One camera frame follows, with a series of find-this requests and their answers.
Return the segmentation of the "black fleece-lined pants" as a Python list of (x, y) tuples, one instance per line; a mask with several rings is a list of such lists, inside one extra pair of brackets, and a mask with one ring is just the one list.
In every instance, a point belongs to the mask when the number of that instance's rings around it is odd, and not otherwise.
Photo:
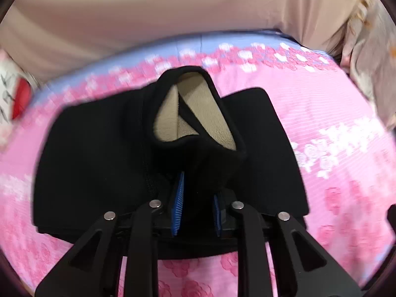
[[(172, 235), (182, 172), (181, 226)], [(134, 213), (151, 200), (162, 202), (160, 259), (234, 251), (226, 207), (235, 200), (299, 222), (309, 212), (295, 154), (266, 91), (221, 97), (199, 66), (173, 68), (141, 89), (64, 108), (36, 167), (33, 223), (42, 234), (74, 243), (112, 211), (126, 237)]]

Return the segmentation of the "pink floral bed sheet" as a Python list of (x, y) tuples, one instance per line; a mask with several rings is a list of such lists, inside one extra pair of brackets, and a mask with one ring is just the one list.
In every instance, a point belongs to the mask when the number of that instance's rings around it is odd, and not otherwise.
[(207, 69), (221, 96), (251, 87), (268, 93), (303, 176), (308, 231), (364, 284), (394, 240), (386, 214), (395, 203), (395, 138), (328, 55), (272, 31), (144, 46), (36, 93), (1, 151), (1, 249), (23, 283), (35, 289), (69, 249), (31, 221), (35, 163), (59, 108), (142, 87), (183, 64)]

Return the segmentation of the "white cat face pillow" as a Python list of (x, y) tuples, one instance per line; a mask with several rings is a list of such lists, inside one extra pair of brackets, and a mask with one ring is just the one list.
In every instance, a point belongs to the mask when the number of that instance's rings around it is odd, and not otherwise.
[(6, 148), (16, 121), (32, 98), (32, 82), (31, 76), (1, 49), (1, 150)]

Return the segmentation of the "grey floral blanket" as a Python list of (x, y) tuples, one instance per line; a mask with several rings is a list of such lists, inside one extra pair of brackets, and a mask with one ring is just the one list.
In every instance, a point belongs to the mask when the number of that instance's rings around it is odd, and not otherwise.
[(395, 24), (380, 0), (360, 0), (346, 27), (340, 66), (387, 129), (395, 128)]

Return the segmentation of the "beige curtain cloth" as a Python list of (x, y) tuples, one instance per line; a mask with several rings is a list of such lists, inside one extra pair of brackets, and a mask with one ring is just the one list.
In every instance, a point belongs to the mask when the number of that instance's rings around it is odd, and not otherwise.
[(337, 52), (359, 0), (14, 0), (1, 47), (47, 81), (130, 47), (211, 31), (278, 29)]

